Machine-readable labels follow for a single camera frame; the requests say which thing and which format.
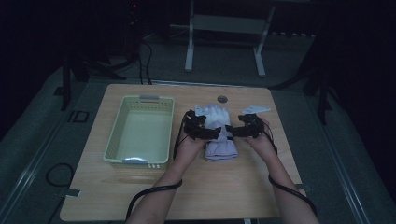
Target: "plastic basket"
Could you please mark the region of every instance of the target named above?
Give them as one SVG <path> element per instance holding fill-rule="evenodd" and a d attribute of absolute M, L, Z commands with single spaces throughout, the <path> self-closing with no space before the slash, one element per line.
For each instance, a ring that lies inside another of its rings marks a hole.
<path fill-rule="evenodd" d="M 124 96 L 104 160 L 116 167 L 166 168 L 174 106 L 173 97 Z"/>

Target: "table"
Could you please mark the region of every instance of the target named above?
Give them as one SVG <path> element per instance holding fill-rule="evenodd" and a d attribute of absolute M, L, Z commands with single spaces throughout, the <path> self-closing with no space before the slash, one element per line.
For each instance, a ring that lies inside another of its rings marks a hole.
<path fill-rule="evenodd" d="M 243 125 L 237 118 L 243 109 L 250 105 L 270 106 L 270 111 L 258 115 L 270 121 L 279 158 L 293 182 L 301 183 L 275 103 L 267 89 L 111 84 L 106 89 L 70 187 L 79 189 L 80 194 L 65 199 L 62 220 L 124 220 L 131 199 L 140 190 L 151 187 L 163 173 L 162 170 L 114 168 L 103 160 L 121 98 L 128 94 L 175 97 L 171 148 L 184 113 L 195 105 L 216 103 L 219 95 L 226 96 L 228 102 L 222 106 L 229 109 L 235 127 Z M 177 190 L 167 219 L 279 216 L 265 164 L 243 140 L 235 138 L 234 142 L 239 152 L 234 161 L 210 162 L 205 160 L 203 151 L 198 155 L 183 177 L 183 185 Z"/>

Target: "cable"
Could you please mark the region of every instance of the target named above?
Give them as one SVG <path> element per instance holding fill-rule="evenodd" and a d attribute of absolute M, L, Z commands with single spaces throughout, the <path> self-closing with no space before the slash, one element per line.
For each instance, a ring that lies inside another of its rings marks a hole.
<path fill-rule="evenodd" d="M 149 189 L 144 189 L 140 192 L 138 192 L 131 200 L 131 202 L 129 203 L 129 207 L 128 207 L 128 211 L 126 213 L 126 218 L 125 221 L 128 219 L 128 217 L 131 215 L 132 213 L 132 208 L 134 207 L 134 203 L 136 203 L 136 201 L 146 195 L 146 194 L 150 194 L 150 193 L 154 193 L 154 192 L 158 192 L 158 191 L 164 191 L 164 190 L 170 190 L 170 189 L 177 189 L 179 188 L 181 185 L 183 184 L 183 180 L 180 180 L 177 184 L 174 185 L 166 185 L 166 186 L 159 186 L 159 187 L 153 187 L 153 188 L 149 188 Z"/>
<path fill-rule="evenodd" d="M 181 121 L 180 128 L 179 128 L 179 130 L 178 130 L 178 135 L 177 135 L 177 139 L 176 139 L 176 142 L 175 142 L 175 148 L 174 148 L 173 159 L 175 159 L 175 157 L 176 157 L 177 149 L 178 149 L 178 146 L 180 145 L 180 143 L 182 143 L 182 142 L 189 136 L 189 133 L 188 133 L 187 136 L 185 136 L 181 141 L 178 141 L 178 140 L 180 139 L 181 131 L 183 130 L 184 119 L 185 119 L 186 117 L 187 117 L 187 116 L 184 115 L 183 120 Z M 153 188 L 144 189 L 144 190 L 138 192 L 138 193 L 132 198 L 131 202 L 129 203 L 128 210 L 127 210 L 127 213 L 126 213 L 125 221 L 126 221 L 126 220 L 129 218 L 129 216 L 131 215 L 132 209 L 134 208 L 134 204 L 136 203 L 136 201 L 137 201 L 140 197 L 142 197 L 142 196 L 144 196 L 144 195 L 146 195 L 146 194 L 150 194 L 150 193 L 154 193 L 154 192 L 158 192 L 158 191 L 164 191 L 164 190 L 170 190 L 170 189 L 177 189 L 177 188 L 179 188 L 182 184 L 183 184 L 183 180 L 181 179 L 181 180 L 180 180 L 177 184 L 175 184 L 175 185 L 167 185 L 167 186 L 153 187 Z"/>
<path fill-rule="evenodd" d="M 142 64 L 142 58 L 141 58 L 141 56 L 139 55 L 138 60 L 139 60 L 139 65 L 140 65 L 140 71 L 139 71 L 140 83 L 143 85 L 143 71 L 145 71 L 145 72 L 146 72 L 146 79 L 147 79 L 147 81 L 148 81 L 148 84 L 149 84 L 149 85 L 152 85 L 151 78 L 149 77 L 149 62 L 151 61 L 152 48 L 151 48 L 150 45 L 148 45 L 148 44 L 147 44 L 146 42 L 144 42 L 144 41 L 142 42 L 142 44 L 148 47 L 148 49 L 149 49 L 149 56 L 148 56 L 148 62 L 146 63 L 146 65 L 143 65 L 143 64 Z"/>
<path fill-rule="evenodd" d="M 268 140 L 270 141 L 271 145 L 274 148 L 274 151 L 277 154 L 277 147 L 276 147 L 276 145 L 274 143 L 274 137 L 273 137 L 272 131 L 271 131 L 271 129 L 270 129 L 268 124 L 264 123 L 264 125 L 268 127 L 269 134 L 267 132 L 262 132 L 262 133 L 264 133 L 265 136 L 268 138 Z M 296 196 L 297 198 L 300 198 L 301 200 L 303 200 L 306 203 L 308 203 L 308 205 L 312 209 L 312 212 L 314 212 L 315 216 L 316 217 L 318 216 L 318 211 L 317 211 L 317 208 L 315 207 L 315 205 L 307 197 L 305 197 L 302 193 L 277 183 L 270 175 L 268 175 L 268 180 L 270 181 L 270 183 L 273 186 L 275 186 L 275 187 L 277 187 L 279 189 L 282 189 L 282 190 L 286 191 L 287 193 L 292 194 L 292 195 Z"/>
<path fill-rule="evenodd" d="M 56 168 L 61 167 L 61 166 L 65 166 L 65 167 L 68 168 L 68 170 L 70 172 L 70 178 L 69 178 L 69 181 L 67 183 L 58 184 L 58 183 L 53 182 L 50 179 L 50 174 L 52 173 L 53 170 L 55 170 Z M 59 188 L 59 187 L 68 187 L 69 188 L 70 185 L 72 184 L 72 180 L 73 180 L 74 174 L 75 174 L 75 171 L 74 171 L 74 169 L 73 169 L 73 167 L 71 165 L 69 165 L 67 163 L 58 163 L 58 164 L 52 166 L 47 171 L 46 180 L 53 187 L 57 187 L 57 188 Z M 59 208 L 62 206 L 63 203 L 64 203 L 64 197 L 58 202 L 58 205 L 56 206 L 55 210 L 52 212 L 52 214 L 51 214 L 51 216 L 49 218 L 48 224 L 50 224 L 52 222 L 53 218 L 55 217 L 55 214 L 58 212 Z"/>
<path fill-rule="evenodd" d="M 275 182 L 275 180 L 270 175 L 268 175 L 268 180 L 275 187 L 282 189 L 282 190 L 286 191 L 287 193 L 292 194 L 292 195 L 296 196 L 297 198 L 300 198 L 301 200 L 308 203 L 312 209 L 312 212 L 314 212 L 315 216 L 318 216 L 317 208 L 315 207 L 315 205 L 311 202 L 311 200 L 309 200 L 307 197 L 305 197 L 302 193 L 300 193 L 294 189 L 290 189 L 286 186 L 278 184 L 277 182 Z"/>

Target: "metal stand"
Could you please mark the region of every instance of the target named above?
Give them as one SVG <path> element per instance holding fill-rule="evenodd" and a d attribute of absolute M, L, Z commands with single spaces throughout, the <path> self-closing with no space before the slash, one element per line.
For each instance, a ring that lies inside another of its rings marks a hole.
<path fill-rule="evenodd" d="M 184 68 L 186 72 L 192 71 L 192 60 L 194 56 L 194 30 L 210 30 L 261 35 L 262 38 L 260 43 L 257 47 L 253 48 L 253 53 L 259 77 L 265 76 L 264 65 L 262 63 L 262 47 L 264 45 L 265 38 L 268 35 L 271 20 L 274 16 L 274 6 L 270 8 L 266 20 L 259 20 L 194 14 L 194 0 L 190 0 L 190 4 L 189 45 L 187 48 L 186 65 Z"/>

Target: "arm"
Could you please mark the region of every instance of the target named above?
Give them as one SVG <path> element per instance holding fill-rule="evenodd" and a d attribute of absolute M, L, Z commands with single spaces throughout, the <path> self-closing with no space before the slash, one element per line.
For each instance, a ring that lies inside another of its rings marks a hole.
<path fill-rule="evenodd" d="M 182 132 L 180 139 L 185 136 L 186 134 Z M 204 147 L 204 144 L 205 140 L 202 139 L 192 140 L 189 137 L 185 138 L 177 149 L 177 156 L 174 162 L 163 173 L 157 183 L 154 184 L 154 187 L 178 183 L 190 164 L 195 160 L 199 150 Z M 170 189 L 145 195 L 126 223 L 164 223 L 175 194 L 176 189 Z"/>
<path fill-rule="evenodd" d="M 269 123 L 263 119 L 265 132 L 269 132 Z M 244 140 L 254 148 L 268 168 L 270 176 L 280 185 L 297 190 L 282 161 L 276 155 L 273 145 L 265 136 L 260 134 L 256 139 L 248 137 Z M 285 223 L 318 223 L 318 219 L 312 212 L 311 207 L 300 198 L 274 187 L 276 204 Z"/>

